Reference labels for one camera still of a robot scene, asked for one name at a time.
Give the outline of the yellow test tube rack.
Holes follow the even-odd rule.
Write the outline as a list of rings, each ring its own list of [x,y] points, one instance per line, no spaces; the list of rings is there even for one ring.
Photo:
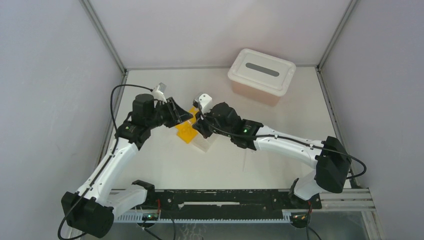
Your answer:
[[[196,113],[199,110],[192,106],[188,112],[192,114],[192,118],[175,126],[177,129],[176,135],[186,144],[189,144],[198,135],[198,132],[193,128],[193,124],[196,122]]]

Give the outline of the pink plastic bin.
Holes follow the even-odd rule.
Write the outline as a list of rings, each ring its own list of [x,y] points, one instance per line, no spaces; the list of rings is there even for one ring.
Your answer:
[[[232,91],[238,95],[272,107],[277,105],[282,98],[235,81],[231,82],[231,87]]]

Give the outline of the white plastic bin lid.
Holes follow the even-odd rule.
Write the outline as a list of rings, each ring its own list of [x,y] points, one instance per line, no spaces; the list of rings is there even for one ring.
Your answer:
[[[289,88],[296,68],[291,61],[244,48],[227,76],[235,83],[282,97]]]

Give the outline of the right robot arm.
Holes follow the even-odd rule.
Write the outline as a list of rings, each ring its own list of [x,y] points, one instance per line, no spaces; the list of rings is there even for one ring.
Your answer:
[[[268,151],[297,160],[313,170],[297,178],[289,194],[289,203],[302,208],[322,192],[342,193],[352,163],[340,141],[332,136],[326,140],[310,140],[276,131],[261,122],[242,119],[234,108],[221,102],[211,109],[194,101],[198,109],[193,128],[203,138],[213,134],[228,137],[239,148]]]

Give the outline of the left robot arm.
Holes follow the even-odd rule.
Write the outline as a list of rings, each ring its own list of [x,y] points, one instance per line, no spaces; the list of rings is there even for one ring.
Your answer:
[[[160,100],[149,93],[137,95],[132,102],[132,110],[117,128],[112,147],[100,164],[76,192],[67,191],[63,195],[61,205],[64,217],[59,224],[57,237],[63,239],[62,228],[68,225],[81,231],[83,236],[88,234],[102,238],[109,232],[114,220],[132,207],[153,207],[157,196],[147,189],[147,182],[136,180],[114,196],[110,196],[110,192],[153,129],[160,126],[172,128],[192,117],[172,97]]]

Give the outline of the clear well plate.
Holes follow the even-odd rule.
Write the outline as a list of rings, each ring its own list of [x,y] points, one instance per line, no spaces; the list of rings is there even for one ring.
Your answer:
[[[198,133],[193,140],[191,141],[191,144],[194,145],[196,148],[203,152],[207,152],[210,147],[214,144],[215,140],[217,139],[217,134],[212,134],[208,138],[204,138],[203,135]]]

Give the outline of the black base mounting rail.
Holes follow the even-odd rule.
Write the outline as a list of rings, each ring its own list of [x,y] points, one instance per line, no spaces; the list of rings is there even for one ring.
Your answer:
[[[287,189],[165,189],[151,193],[138,210],[178,220],[281,220],[283,213],[322,209],[318,194],[298,200]]]

